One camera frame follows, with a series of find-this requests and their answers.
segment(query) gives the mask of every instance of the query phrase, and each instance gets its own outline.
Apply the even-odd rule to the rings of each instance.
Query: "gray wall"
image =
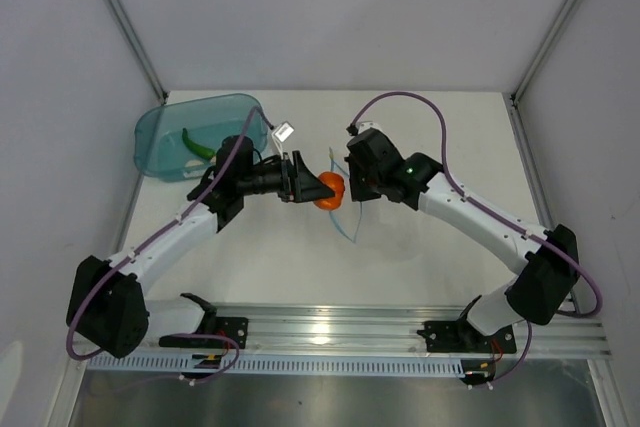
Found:
[[[168,89],[510,92],[562,0],[123,0]]]
[[[75,267],[110,252],[153,103],[102,0],[0,0],[0,352],[24,347],[3,425],[47,415]]]
[[[618,379],[638,420],[639,35],[638,0],[585,0],[522,108],[552,210],[576,230],[602,287]]]

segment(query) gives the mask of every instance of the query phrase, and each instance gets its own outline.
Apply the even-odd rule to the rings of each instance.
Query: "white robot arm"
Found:
[[[433,330],[420,332],[428,350],[489,353],[488,340],[497,332],[504,337],[503,330],[511,329],[512,324],[523,319],[541,325],[550,322],[579,275],[560,256],[533,239],[544,239],[577,261],[573,232],[562,225],[548,231],[541,225],[523,222],[466,187],[456,189],[454,186],[460,183],[439,162],[422,153],[403,158],[376,128],[368,125],[350,133],[354,138],[347,144],[346,161],[352,200],[363,202],[384,196],[433,215],[490,250],[516,275],[513,282],[474,299],[457,321],[426,322],[426,330],[446,324],[444,336]],[[524,234],[505,222],[517,225]],[[515,351],[515,344],[509,349]]]
[[[215,307],[193,294],[174,301],[145,301],[151,286],[186,252],[231,222],[247,195],[276,193],[283,202],[292,203],[336,195],[307,169],[300,152],[292,152],[291,160],[282,153],[254,164],[253,150],[247,137],[227,138],[217,153],[217,166],[229,166],[224,176],[217,166],[211,167],[174,219],[131,251],[104,261],[85,259],[76,271],[67,311],[70,331],[118,358],[145,339],[159,339],[167,347],[211,346],[207,340],[173,334],[215,334],[219,329]],[[77,360],[89,358],[73,351],[69,336],[67,350]]]

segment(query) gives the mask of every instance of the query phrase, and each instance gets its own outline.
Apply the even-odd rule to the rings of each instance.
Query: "white floor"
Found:
[[[170,103],[227,92],[172,92]],[[345,131],[377,92],[256,91],[273,123],[296,128],[286,149],[300,150],[317,174],[329,170],[328,148],[346,154]],[[468,188],[531,221],[535,210],[506,107],[499,93],[426,92],[444,112],[449,162]],[[440,159],[437,118],[406,98],[379,102],[363,120],[379,123],[405,156]],[[126,245],[163,225],[196,181],[167,184],[145,178]],[[358,205],[337,215],[353,232]],[[364,204],[356,245],[341,237],[313,204],[283,204],[275,196],[247,198],[245,209],[210,242],[183,257],[150,298],[192,292],[211,302],[311,305],[462,306],[512,278],[489,252],[443,222],[385,200]]]

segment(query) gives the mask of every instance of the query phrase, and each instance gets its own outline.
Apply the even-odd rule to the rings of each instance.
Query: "teal plastic bin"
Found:
[[[256,105],[260,103],[250,95],[231,94],[156,107],[136,124],[133,161],[144,175],[165,182],[200,177],[211,164],[185,147],[182,129],[189,130],[190,139],[217,151],[223,139],[240,133]],[[264,151],[267,128],[260,115],[251,119],[247,136]]]

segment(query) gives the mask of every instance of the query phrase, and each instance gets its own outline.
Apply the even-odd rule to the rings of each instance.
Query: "purple cable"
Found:
[[[151,382],[156,382],[158,380],[168,380],[168,379],[172,379],[172,380],[189,380],[190,382],[193,381],[193,385],[200,385],[200,384],[204,384],[206,382],[210,382],[213,379],[220,377],[222,374],[224,374],[227,370],[232,369],[236,363],[238,362],[238,359],[240,358],[240,346],[238,345],[238,343],[233,340],[230,337],[226,337],[224,335],[209,335],[209,334],[174,334],[174,337],[182,337],[184,339],[209,339],[209,340],[220,340],[222,342],[227,342],[229,344],[231,344],[231,346],[234,349],[234,356],[233,359],[231,359],[231,362],[229,362],[227,365],[225,365],[222,369],[219,369],[217,371],[215,371],[214,373],[207,375],[206,377],[203,377],[201,379],[181,379],[180,377],[176,377],[175,375],[156,375],[153,377],[146,377],[144,379],[140,379],[140,380],[136,380],[133,382],[130,382],[128,384],[123,385],[122,387],[118,387],[115,389],[112,389],[108,392],[104,392],[104,393],[94,393],[89,391],[89,395],[91,395],[92,397],[103,397],[105,395],[113,395],[113,394],[119,394],[121,392],[125,392],[129,389],[132,389],[134,387],[140,387],[141,385],[146,385],[149,384]]]
[[[240,149],[240,144],[242,143],[242,140],[247,135],[247,132],[249,130],[249,125],[251,124],[251,119],[253,118],[256,112],[260,114],[260,116],[264,120],[265,124],[267,124],[269,129],[273,129],[273,124],[269,122],[264,112],[262,111],[262,108],[259,106],[252,107],[251,110],[249,111],[249,115],[247,115],[247,119],[244,121],[244,125],[242,126],[242,131],[240,132],[240,135],[236,139],[236,142],[233,145],[231,152],[229,153],[229,157],[227,157],[227,160],[224,162],[224,164],[222,164],[222,167],[220,167],[220,171],[218,172],[218,175],[216,175],[215,178],[209,184],[209,186],[202,191],[200,196],[198,196],[198,198],[195,201],[193,201],[189,205],[189,207],[187,207],[184,210],[184,212],[182,212],[180,216],[180,220],[184,220],[185,218],[187,218],[187,216],[193,211],[193,209],[195,209],[198,206],[198,204],[202,201],[202,199],[204,199],[215,188],[218,182],[220,182],[220,179],[222,178],[224,173],[229,169],[229,166],[231,165],[233,158],[238,153],[238,150]],[[140,255],[140,253],[144,249],[149,247],[153,242],[158,240],[158,238],[160,238],[162,235],[167,233],[169,230],[171,230],[174,226],[178,224],[179,224],[178,220],[174,219],[164,227],[160,228],[160,230],[152,234],[147,240],[142,242],[138,247],[136,247],[136,249],[134,249],[135,255]],[[69,354],[69,357],[71,357],[73,360],[77,360],[77,361],[88,360],[100,354],[101,352],[103,352],[103,349],[97,349],[97,350],[94,350],[93,352],[89,352],[88,354],[78,354],[73,349],[73,334],[78,328],[80,319],[84,315],[85,311],[87,310],[87,307],[89,306],[93,298],[98,294],[98,292],[100,292],[102,287],[104,287],[104,285],[109,281],[109,279],[111,279],[111,277],[113,277],[117,272],[119,272],[130,261],[131,261],[130,257],[125,257],[122,261],[120,261],[117,265],[115,265],[109,272],[107,272],[107,274],[105,274],[104,277],[102,277],[96,283],[96,285],[93,286],[93,288],[89,291],[85,299],[80,304],[80,307],[78,307],[76,314],[73,316],[73,319],[69,324],[69,330],[67,331],[67,339],[66,339],[67,354]]]
[[[358,114],[355,116],[355,118],[351,121],[351,125],[355,125],[355,123],[360,119],[360,117],[362,117],[362,115],[367,110],[369,110],[369,108],[373,104],[375,104],[379,100],[385,99],[387,97],[393,97],[393,96],[411,97],[412,99],[419,100],[419,101],[427,104],[429,107],[431,107],[431,109],[438,116],[438,120],[440,121],[440,128],[442,130],[442,142],[441,142],[441,147],[440,147],[440,155],[442,157],[442,168],[444,170],[444,175],[447,178],[447,181],[449,182],[449,184],[451,184],[451,187],[458,193],[458,195],[460,195],[461,197],[466,197],[464,190],[462,189],[462,187],[460,187],[456,183],[456,181],[454,180],[453,176],[451,175],[451,171],[449,170],[449,162],[447,161],[447,126],[446,126],[446,123],[445,123],[445,120],[444,120],[444,116],[442,115],[442,112],[440,111],[440,109],[433,102],[431,102],[429,99],[427,99],[426,97],[423,97],[423,96],[421,96],[419,94],[414,94],[413,92],[402,92],[402,91],[386,92],[386,93],[378,95],[374,99],[370,100],[369,103],[367,103],[367,105],[365,105],[360,110],[360,112],[358,112]],[[490,209],[489,207],[487,207],[483,203],[478,202],[473,197],[466,197],[466,200],[471,205],[473,205],[476,208],[480,209],[482,212],[484,212],[488,216],[494,218],[495,220],[497,220],[501,224],[506,225],[510,229],[516,231],[520,235],[523,235],[523,236],[527,235],[526,229],[523,229],[519,225],[514,224],[510,220],[504,218],[502,215],[498,214],[497,212],[494,212],[492,209]],[[560,311],[558,311],[558,313],[560,315],[565,315],[567,317],[577,317],[577,318],[593,317],[594,315],[599,314],[600,311],[602,310],[602,293],[600,292],[600,289],[598,288],[598,285],[596,284],[595,280],[593,280],[593,278],[587,272],[585,272],[585,270],[580,266],[580,264],[578,264],[575,260],[573,260],[571,257],[569,257],[566,253],[564,253],[560,249],[558,249],[555,245],[551,244],[550,242],[547,242],[545,239],[542,239],[542,238],[538,237],[537,235],[531,235],[530,238],[534,242],[537,242],[538,244],[540,244],[543,247],[545,247],[545,248],[549,249],[550,251],[552,251],[554,254],[556,254],[558,257],[560,257],[562,260],[567,262],[571,267],[573,267],[576,270],[576,272],[578,272],[582,277],[584,277],[584,280],[587,282],[587,284],[589,284],[589,287],[591,287],[591,290],[593,290],[593,293],[594,293],[594,295],[596,297],[596,305],[593,308],[593,310],[591,310],[590,312],[587,312],[585,314],[579,314],[577,312],[566,312],[566,311],[560,310]]]

